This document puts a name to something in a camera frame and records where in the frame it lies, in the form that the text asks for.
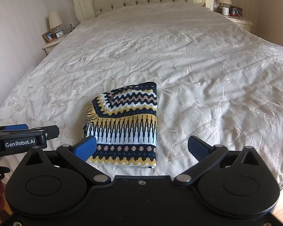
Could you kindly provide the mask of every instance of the folded garment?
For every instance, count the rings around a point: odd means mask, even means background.
[[[83,127],[97,139],[92,163],[156,166],[156,84],[118,88],[96,97]]]

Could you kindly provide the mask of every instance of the alarm clock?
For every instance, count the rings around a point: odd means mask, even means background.
[[[57,38],[63,36],[63,35],[64,35],[63,30],[57,31],[57,32],[55,33],[55,35],[56,35]]]

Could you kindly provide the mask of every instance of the white floral bedspread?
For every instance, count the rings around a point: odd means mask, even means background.
[[[15,87],[0,125],[58,125],[48,149],[75,144],[89,102],[111,89],[157,83],[157,166],[96,165],[112,178],[171,175],[197,161],[196,135],[230,150],[251,145],[283,187],[283,47],[192,4],[131,6],[78,26]],[[23,154],[1,163],[14,170]]]

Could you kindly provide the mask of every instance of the nightstand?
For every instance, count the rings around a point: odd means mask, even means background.
[[[239,25],[242,29],[245,29],[248,32],[251,31],[251,27],[253,25],[253,23],[251,21],[244,20],[241,17],[233,17],[233,16],[229,16],[229,15],[225,16],[225,17],[227,17],[230,21],[234,22],[235,24]]]
[[[59,37],[59,38],[53,40],[52,42],[46,43],[46,44],[42,47],[42,49],[44,49],[45,52],[46,52],[46,54],[48,55],[48,54],[52,51],[52,49],[54,49],[54,47],[55,47],[56,45],[58,45],[62,40],[65,39],[65,37],[66,37],[66,35],[61,36],[61,37]]]

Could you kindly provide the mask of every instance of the clock face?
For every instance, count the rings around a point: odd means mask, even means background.
[[[57,33],[56,33],[56,36],[57,36],[57,38],[59,38],[59,37],[63,36],[63,31],[59,31],[59,32],[57,32]]]

